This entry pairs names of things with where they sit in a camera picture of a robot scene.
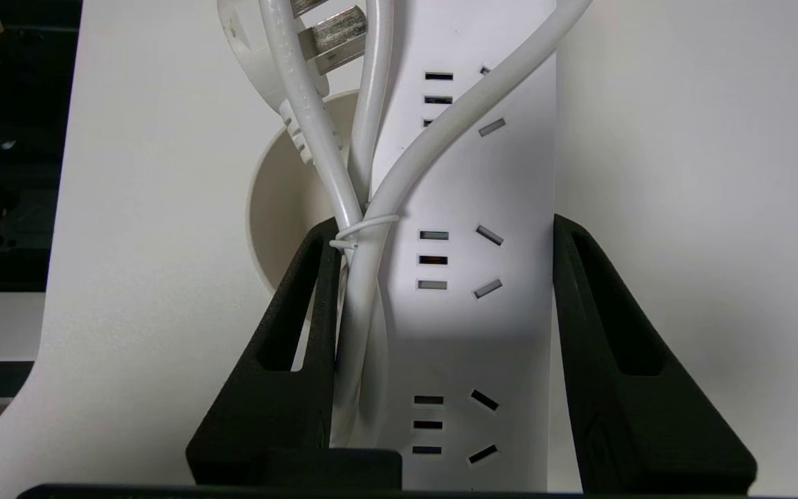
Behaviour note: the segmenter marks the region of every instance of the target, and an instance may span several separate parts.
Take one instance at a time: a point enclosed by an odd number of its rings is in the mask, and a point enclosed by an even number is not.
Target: outlet slot
[[[416,405],[442,405],[445,403],[445,398],[437,395],[415,395],[414,403]]]
[[[443,422],[441,421],[414,421],[411,423],[412,428],[415,430],[441,430],[443,429]]]
[[[449,288],[449,281],[428,281],[425,279],[418,279],[418,289],[428,291],[446,291]]]
[[[491,293],[492,291],[499,290],[503,286],[504,286],[503,282],[501,282],[500,279],[496,279],[494,281],[488,282],[488,284],[486,284],[485,286],[478,288],[478,290],[472,291],[472,293],[476,296],[476,298],[481,298],[487,295],[488,293]]]
[[[483,126],[481,129],[479,129],[479,136],[480,137],[484,137],[484,136],[490,134],[491,132],[494,132],[494,130],[497,130],[500,127],[503,127],[506,124],[507,124],[507,122],[504,121],[504,118],[501,118],[500,120],[497,120],[497,122],[489,123],[489,124]]]
[[[447,256],[418,255],[419,265],[449,265]]]
[[[493,233],[493,231],[490,231],[485,227],[482,227],[482,225],[476,227],[476,234],[490,240],[492,243],[497,244],[498,246],[504,243],[503,237],[498,236],[497,234]]]
[[[484,460],[486,457],[490,457],[490,455],[494,454],[497,454],[497,446],[492,444],[490,446],[487,446],[487,448],[484,448],[481,451],[477,452],[476,454],[471,455],[471,457],[466,458],[466,461],[468,461],[470,465],[473,465],[476,464],[476,462]]]
[[[454,73],[424,73],[425,80],[441,80],[450,82],[454,80]]]
[[[419,231],[418,237],[421,240],[449,240],[449,233],[446,231]]]
[[[491,412],[497,411],[497,408],[501,407],[500,404],[491,400],[488,395],[482,394],[482,392],[480,392],[478,389],[474,389],[474,391],[472,391],[470,398],[476,402],[479,402],[479,404],[482,404],[482,407],[487,408],[487,410],[490,410]]]
[[[424,104],[444,104],[449,105],[454,101],[453,97],[442,95],[424,95]]]
[[[443,448],[440,446],[412,446],[411,454],[441,455]]]

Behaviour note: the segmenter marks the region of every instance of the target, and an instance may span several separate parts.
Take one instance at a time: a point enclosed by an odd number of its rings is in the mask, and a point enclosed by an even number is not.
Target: white desk
[[[798,2],[596,0],[558,65],[558,212],[754,452],[751,493],[798,495]],[[0,496],[190,482],[184,446],[260,315],[246,150],[278,118],[256,105],[212,1],[86,0],[40,349],[73,361],[14,401],[53,401],[32,433],[0,422]]]

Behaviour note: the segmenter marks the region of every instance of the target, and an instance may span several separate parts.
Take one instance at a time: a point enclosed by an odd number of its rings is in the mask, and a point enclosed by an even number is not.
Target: power outlet
[[[552,12],[539,0],[396,4],[373,188]],[[403,486],[546,490],[555,59],[456,140],[400,211],[381,282]]]

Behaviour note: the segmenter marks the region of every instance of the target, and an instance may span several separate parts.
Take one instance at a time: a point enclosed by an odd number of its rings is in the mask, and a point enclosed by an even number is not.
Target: metal prong
[[[304,59],[316,61],[324,75],[365,51],[365,14],[358,6],[346,9],[298,33]]]
[[[295,17],[300,17],[301,15],[310,12],[310,10],[319,7],[321,4],[327,1],[328,0],[292,0],[291,10]]]

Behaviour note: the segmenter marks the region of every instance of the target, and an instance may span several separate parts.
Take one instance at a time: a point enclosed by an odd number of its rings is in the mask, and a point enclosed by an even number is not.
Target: power strip
[[[373,189],[554,2],[396,4]],[[385,255],[389,420],[406,489],[546,490],[555,58],[418,181]]]

